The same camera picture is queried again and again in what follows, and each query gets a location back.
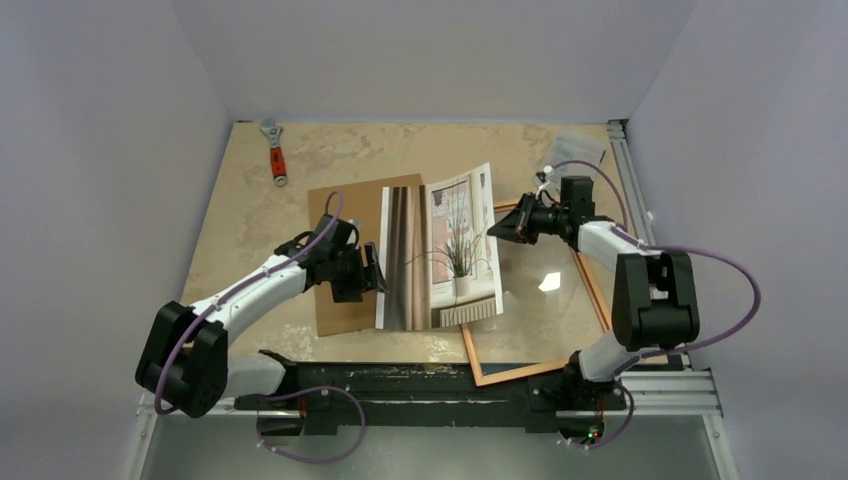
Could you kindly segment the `plant photo print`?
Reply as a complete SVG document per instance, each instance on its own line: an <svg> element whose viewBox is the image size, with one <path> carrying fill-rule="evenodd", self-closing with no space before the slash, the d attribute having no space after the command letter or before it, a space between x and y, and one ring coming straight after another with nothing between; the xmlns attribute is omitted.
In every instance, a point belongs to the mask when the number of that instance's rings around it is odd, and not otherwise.
<svg viewBox="0 0 848 480"><path fill-rule="evenodd" d="M375 326L443 329L503 314L492 172L484 163L430 184L381 192Z"/></svg>

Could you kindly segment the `brown cardboard backing board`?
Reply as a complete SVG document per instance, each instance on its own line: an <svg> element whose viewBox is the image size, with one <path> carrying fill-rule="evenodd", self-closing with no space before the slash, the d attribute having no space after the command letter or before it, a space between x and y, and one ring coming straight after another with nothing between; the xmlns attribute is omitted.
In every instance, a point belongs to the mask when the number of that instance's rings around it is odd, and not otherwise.
<svg viewBox="0 0 848 480"><path fill-rule="evenodd" d="M381 211L384 188L422 183L419 174L410 174L310 190L307 194L308 219L316 226L324 213L341 211L341 220L357 222L359 243L373 242L381 248ZM317 335L326 337L376 326L377 303L374 291L363 294L361 302L336 303L331 287L324 283L312 289L315 297Z"/></svg>

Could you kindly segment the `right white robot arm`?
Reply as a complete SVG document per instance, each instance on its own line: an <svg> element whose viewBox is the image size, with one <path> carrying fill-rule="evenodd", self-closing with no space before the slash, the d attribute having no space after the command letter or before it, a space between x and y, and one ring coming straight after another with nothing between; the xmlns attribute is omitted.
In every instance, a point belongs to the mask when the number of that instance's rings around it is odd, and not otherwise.
<svg viewBox="0 0 848 480"><path fill-rule="evenodd" d="M691 342L700 332L690 257L649 248L597 214L593 186L588 177L567 176L557 202L546 205L525 194L487 231L499 240L528 245L542 234L557 236L613 272L612 328L572 355L561 381L564 399L576 407L596 399L600 383L614 380L627 362Z"/></svg>

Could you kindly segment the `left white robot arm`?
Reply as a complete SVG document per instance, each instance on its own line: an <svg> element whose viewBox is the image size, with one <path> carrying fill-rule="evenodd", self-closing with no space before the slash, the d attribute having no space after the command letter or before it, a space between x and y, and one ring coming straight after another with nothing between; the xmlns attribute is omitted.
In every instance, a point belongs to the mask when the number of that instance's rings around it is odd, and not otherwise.
<svg viewBox="0 0 848 480"><path fill-rule="evenodd" d="M357 303L387 290L374 242L360 244L351 222L323 215L317 227L279 245L254 271L190 305L170 301L156 313L135 370L160 414L205 415L222 398L260 396L284 409L298 382L268 353L233 359L232 343L274 308L329 285L335 303Z"/></svg>

